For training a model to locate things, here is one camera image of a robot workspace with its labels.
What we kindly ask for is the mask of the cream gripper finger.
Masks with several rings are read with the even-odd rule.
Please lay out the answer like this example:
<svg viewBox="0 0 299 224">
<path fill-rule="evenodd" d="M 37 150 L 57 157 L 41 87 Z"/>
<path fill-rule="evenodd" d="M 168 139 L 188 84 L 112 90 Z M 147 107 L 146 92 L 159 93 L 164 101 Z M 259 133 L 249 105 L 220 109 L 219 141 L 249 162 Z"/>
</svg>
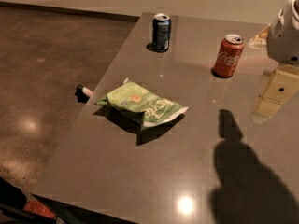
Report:
<svg viewBox="0 0 299 224">
<path fill-rule="evenodd" d="M 256 108 L 254 109 L 251 120 L 256 124 L 263 124 L 270 120 L 282 107 L 282 103 L 260 97 Z"/>
</svg>

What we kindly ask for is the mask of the black and red robot base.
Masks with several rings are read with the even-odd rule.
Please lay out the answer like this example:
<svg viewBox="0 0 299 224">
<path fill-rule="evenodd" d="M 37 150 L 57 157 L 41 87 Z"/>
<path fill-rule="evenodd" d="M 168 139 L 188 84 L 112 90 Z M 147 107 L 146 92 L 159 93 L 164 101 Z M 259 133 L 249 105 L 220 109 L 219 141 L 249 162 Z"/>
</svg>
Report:
<svg viewBox="0 0 299 224">
<path fill-rule="evenodd" d="M 57 224 L 54 218 L 25 211 L 26 195 L 17 187 L 0 177 L 0 211 L 12 221 L 3 224 Z"/>
</svg>

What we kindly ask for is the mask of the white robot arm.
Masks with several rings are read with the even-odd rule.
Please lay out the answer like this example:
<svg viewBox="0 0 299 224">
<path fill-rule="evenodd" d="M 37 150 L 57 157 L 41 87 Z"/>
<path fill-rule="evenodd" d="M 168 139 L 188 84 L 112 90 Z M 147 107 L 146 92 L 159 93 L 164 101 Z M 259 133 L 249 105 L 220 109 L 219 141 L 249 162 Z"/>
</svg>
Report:
<svg viewBox="0 0 299 224">
<path fill-rule="evenodd" d="M 248 47 L 266 48 L 268 57 L 278 63 L 272 72 L 266 72 L 268 82 L 251 117 L 262 124 L 299 91 L 299 0 L 289 0 Z"/>
</svg>

